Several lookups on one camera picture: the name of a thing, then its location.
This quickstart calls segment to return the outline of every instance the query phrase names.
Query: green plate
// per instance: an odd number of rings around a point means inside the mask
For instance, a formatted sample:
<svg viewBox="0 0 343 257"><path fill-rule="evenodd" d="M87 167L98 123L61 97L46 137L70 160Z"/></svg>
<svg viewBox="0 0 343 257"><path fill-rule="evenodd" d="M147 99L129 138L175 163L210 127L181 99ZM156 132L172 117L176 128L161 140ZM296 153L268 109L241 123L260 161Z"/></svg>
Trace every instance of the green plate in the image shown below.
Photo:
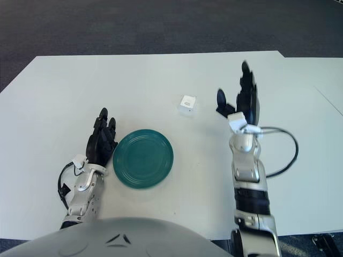
<svg viewBox="0 0 343 257"><path fill-rule="evenodd" d="M173 159L172 146L164 135L155 130L137 130L116 147L113 167L126 186L148 188L169 174Z"/></svg>

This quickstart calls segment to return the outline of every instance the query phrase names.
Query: teal plate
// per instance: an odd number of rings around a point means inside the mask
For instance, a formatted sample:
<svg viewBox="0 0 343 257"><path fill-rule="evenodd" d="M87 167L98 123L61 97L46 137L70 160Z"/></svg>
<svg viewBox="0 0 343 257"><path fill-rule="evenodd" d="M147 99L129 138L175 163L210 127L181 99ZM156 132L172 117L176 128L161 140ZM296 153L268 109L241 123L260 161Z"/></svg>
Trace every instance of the teal plate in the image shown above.
<svg viewBox="0 0 343 257"><path fill-rule="evenodd" d="M164 135L155 130L137 130L116 147L113 167L126 186L148 188L169 174L173 160L172 146Z"/></svg>

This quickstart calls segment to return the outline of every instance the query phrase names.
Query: black cable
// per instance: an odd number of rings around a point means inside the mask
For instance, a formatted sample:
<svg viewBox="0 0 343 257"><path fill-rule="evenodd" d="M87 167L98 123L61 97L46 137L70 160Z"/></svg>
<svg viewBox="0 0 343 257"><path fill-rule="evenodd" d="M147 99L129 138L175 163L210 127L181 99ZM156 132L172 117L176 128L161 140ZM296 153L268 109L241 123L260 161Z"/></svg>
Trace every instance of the black cable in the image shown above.
<svg viewBox="0 0 343 257"><path fill-rule="evenodd" d="M64 168L62 169L61 173L59 174L58 177L58 182L57 182L57 189L58 189L58 195L61 198L61 201L63 202L64 206L66 207L66 209L68 210L68 204L66 203L65 200L65 195L63 195L63 191L62 191L62 187L61 187L61 178L62 178L62 174L63 172L69 168L70 166L74 165L73 162L68 163L66 166L64 166Z"/></svg>
<svg viewBox="0 0 343 257"><path fill-rule="evenodd" d="M74 165L74 175L75 175L75 177L80 176L81 173L82 173L82 171L79 174L76 174L76 172L75 172L75 165Z"/></svg>
<svg viewBox="0 0 343 257"><path fill-rule="evenodd" d="M284 173L286 170L288 170L293 165L293 163L296 161L298 154L299 154L299 145L298 145L298 142L296 141L296 138L287 130L284 130L284 129L279 128L279 127L270 127L270 126L260 127L260 128L262 130L272 130L272 131L263 131L263 132L260 132L257 134L272 134L272 133L280 133L280 132L285 133L285 134L288 134L293 139L294 144L295 144L295 153L294 153L294 157L292 158L292 160L283 169L266 175L266 178L272 178L272 177L275 177L275 176L278 176L278 175Z"/></svg>

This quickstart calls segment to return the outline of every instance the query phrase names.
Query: small white box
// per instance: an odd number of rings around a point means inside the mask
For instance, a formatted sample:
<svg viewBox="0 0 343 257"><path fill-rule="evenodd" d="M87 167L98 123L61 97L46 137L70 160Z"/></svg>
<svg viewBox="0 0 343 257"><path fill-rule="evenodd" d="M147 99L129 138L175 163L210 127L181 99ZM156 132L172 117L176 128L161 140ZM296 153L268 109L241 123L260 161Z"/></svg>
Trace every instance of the small white box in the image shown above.
<svg viewBox="0 0 343 257"><path fill-rule="evenodd" d="M181 99L178 110L185 115L192 115L195 109L196 99L197 98L195 96L184 95Z"/></svg>

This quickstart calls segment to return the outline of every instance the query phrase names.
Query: table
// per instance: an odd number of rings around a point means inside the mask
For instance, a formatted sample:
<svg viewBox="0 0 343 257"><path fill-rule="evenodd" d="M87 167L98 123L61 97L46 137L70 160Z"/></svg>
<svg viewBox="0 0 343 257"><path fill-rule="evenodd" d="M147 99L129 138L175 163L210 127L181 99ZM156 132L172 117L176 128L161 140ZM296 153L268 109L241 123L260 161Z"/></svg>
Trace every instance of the table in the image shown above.
<svg viewBox="0 0 343 257"><path fill-rule="evenodd" d="M99 218L160 218L207 239L228 239L236 227L231 133L215 112L216 94L222 88L235 104L245 59L258 86L259 124L288 129L300 145L294 166L268 180L278 235L343 229L343 117L337 111L343 75L332 70L342 59L284 58L277 51L40 56L0 94L0 238L34 239L58 230L66 213L58 175L85 153L106 107L117 120L117 141L138 129L157 130L170 141L174 164L156 187L133 190L117 179L110 160ZM177 109L185 94L197 97L192 117ZM293 157L285 135L266 135L260 143L267 173ZM72 185L72 170L62 179Z"/></svg>

